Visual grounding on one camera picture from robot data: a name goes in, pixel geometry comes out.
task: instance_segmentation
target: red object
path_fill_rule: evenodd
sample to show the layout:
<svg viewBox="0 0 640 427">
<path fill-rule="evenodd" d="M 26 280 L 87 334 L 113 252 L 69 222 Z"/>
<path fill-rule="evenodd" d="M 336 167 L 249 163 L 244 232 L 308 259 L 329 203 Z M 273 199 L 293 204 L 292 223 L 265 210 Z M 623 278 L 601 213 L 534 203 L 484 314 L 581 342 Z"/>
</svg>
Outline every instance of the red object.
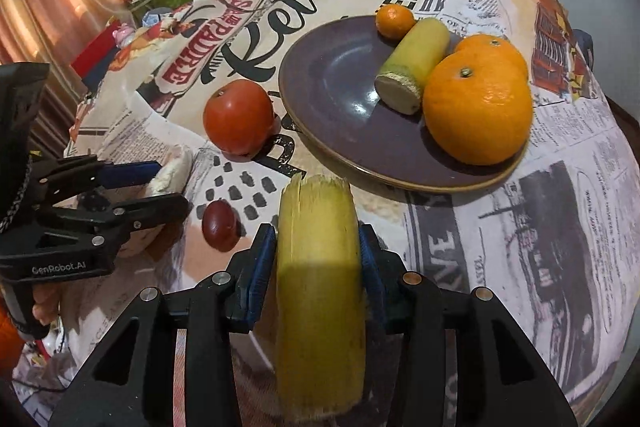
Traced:
<svg viewBox="0 0 640 427">
<path fill-rule="evenodd" d="M 24 340 L 0 303 L 0 377 L 11 378 L 11 371 L 20 359 L 23 346 Z"/>
<path fill-rule="evenodd" d="M 258 84 L 241 78 L 217 90 L 202 115 L 209 139 L 235 156 L 257 153 L 273 129 L 273 105 Z"/>
<path fill-rule="evenodd" d="M 113 32 L 122 26 L 120 21 L 111 23 L 110 26 L 105 28 L 100 35 L 98 35 L 90 44 L 82 51 L 81 54 L 76 57 L 71 63 L 71 67 L 74 71 L 80 75 L 81 78 L 87 76 L 94 66 L 100 62 L 116 45 L 116 41 L 113 38 Z"/>
<path fill-rule="evenodd" d="M 36 341 L 36 346 L 38 346 L 38 351 L 42 355 L 42 358 L 45 362 L 48 362 L 51 359 L 51 355 L 47 352 L 47 348 L 44 347 L 44 343 L 42 341 Z"/>
<path fill-rule="evenodd" d="M 211 201 L 205 208 L 202 235 L 210 247 L 221 252 L 228 252 L 238 243 L 238 218 L 225 200 Z"/>
</svg>

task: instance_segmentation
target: plate rim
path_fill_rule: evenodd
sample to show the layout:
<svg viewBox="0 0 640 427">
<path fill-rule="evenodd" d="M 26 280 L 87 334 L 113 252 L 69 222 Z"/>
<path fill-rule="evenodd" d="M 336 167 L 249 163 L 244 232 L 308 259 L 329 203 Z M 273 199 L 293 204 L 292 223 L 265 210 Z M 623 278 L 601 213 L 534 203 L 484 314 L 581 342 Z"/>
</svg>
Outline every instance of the plate rim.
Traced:
<svg viewBox="0 0 640 427">
<path fill-rule="evenodd" d="M 336 19 L 333 21 L 325 22 L 324 24 L 316 26 L 311 31 L 302 35 L 296 42 L 294 42 L 291 45 L 291 47 L 284 54 L 284 57 L 282 57 L 282 60 L 280 61 L 280 67 L 278 68 L 278 90 L 280 91 L 280 99 L 282 100 L 282 105 L 284 106 L 284 109 L 287 111 L 287 114 L 289 115 L 293 123 L 296 124 L 296 127 L 298 127 L 299 132 L 304 134 L 326 155 L 348 165 L 350 168 L 355 169 L 357 172 L 361 172 L 362 174 L 365 174 L 366 176 L 369 176 L 370 178 L 373 178 L 376 181 L 382 182 L 386 185 L 403 188 L 404 190 L 411 190 L 411 191 L 417 191 L 417 192 L 431 192 L 434 194 L 455 194 L 459 192 L 471 192 L 473 190 L 481 190 L 482 188 L 487 188 L 492 185 L 496 185 L 499 182 L 503 181 L 504 179 L 508 178 L 524 158 L 524 155 L 527 152 L 527 145 L 529 144 L 529 136 L 527 136 L 527 141 L 521 147 L 520 152 L 517 153 L 517 156 L 513 159 L 513 163 L 509 165 L 509 167 L 507 167 L 505 170 L 499 172 L 494 178 L 490 178 L 483 182 L 479 182 L 471 185 L 452 185 L 451 187 L 440 187 L 437 185 L 422 185 L 422 184 L 415 184 L 415 183 L 407 182 L 403 180 L 398 180 L 396 178 L 392 178 L 391 176 L 386 176 L 384 174 L 380 174 L 379 172 L 375 172 L 370 169 L 367 169 L 362 165 L 358 165 L 352 160 L 345 158 L 340 153 L 336 152 L 327 144 L 322 142 L 322 140 L 319 139 L 317 136 L 315 136 L 313 133 L 311 133 L 311 131 L 309 131 L 306 125 L 304 125 L 300 120 L 300 118 L 291 110 L 291 106 L 289 105 L 289 102 L 287 102 L 286 94 L 282 90 L 282 71 L 283 71 L 282 65 L 287 60 L 287 57 L 289 57 L 289 54 L 291 54 L 294 51 L 298 43 L 301 42 L 306 36 L 311 35 L 311 33 L 315 32 L 316 30 L 319 30 L 320 28 L 323 28 L 324 26 L 340 23 L 348 19 L 357 19 L 357 18 L 375 19 L 375 16 L 356 15 L 353 17 L 347 17 L 345 19 Z"/>
</svg>

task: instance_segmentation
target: curtain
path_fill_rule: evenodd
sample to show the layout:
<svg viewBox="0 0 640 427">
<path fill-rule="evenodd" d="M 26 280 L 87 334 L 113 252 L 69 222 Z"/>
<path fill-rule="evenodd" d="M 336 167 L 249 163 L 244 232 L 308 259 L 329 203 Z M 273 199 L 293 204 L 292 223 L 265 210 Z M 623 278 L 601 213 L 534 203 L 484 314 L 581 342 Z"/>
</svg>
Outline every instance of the curtain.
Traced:
<svg viewBox="0 0 640 427">
<path fill-rule="evenodd" d="M 70 65 L 111 16 L 131 20 L 121 0 L 0 0 L 0 64 L 51 64 L 32 131 L 35 146 L 45 153 L 62 153 L 86 90 Z"/>
</svg>

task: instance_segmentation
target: red box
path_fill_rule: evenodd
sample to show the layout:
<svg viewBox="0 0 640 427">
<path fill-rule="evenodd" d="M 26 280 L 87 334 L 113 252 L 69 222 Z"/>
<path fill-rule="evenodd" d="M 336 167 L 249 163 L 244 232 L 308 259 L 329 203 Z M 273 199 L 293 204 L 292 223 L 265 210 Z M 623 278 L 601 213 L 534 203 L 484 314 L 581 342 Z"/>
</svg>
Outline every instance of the red box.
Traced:
<svg viewBox="0 0 640 427">
<path fill-rule="evenodd" d="M 111 23 L 76 57 L 71 67 L 80 75 L 80 78 L 84 78 L 114 48 L 116 41 L 113 38 L 113 32 L 120 26 L 122 26 L 120 21 Z"/>
</svg>

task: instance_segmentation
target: small red fruit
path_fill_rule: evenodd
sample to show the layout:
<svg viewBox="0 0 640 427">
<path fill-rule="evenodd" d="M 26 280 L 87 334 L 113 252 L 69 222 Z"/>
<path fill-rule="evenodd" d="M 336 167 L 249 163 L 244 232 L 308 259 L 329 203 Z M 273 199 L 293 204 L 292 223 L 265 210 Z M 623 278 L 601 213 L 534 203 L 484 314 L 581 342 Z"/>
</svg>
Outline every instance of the small red fruit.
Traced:
<svg viewBox="0 0 640 427">
<path fill-rule="evenodd" d="M 210 247 L 228 252 L 238 240 L 238 218 L 225 200 L 211 201 L 202 215 L 202 235 Z"/>
<path fill-rule="evenodd" d="M 241 78 L 217 90 L 204 108 L 209 139 L 235 156 L 257 153 L 272 133 L 273 104 L 258 84 Z"/>
</svg>

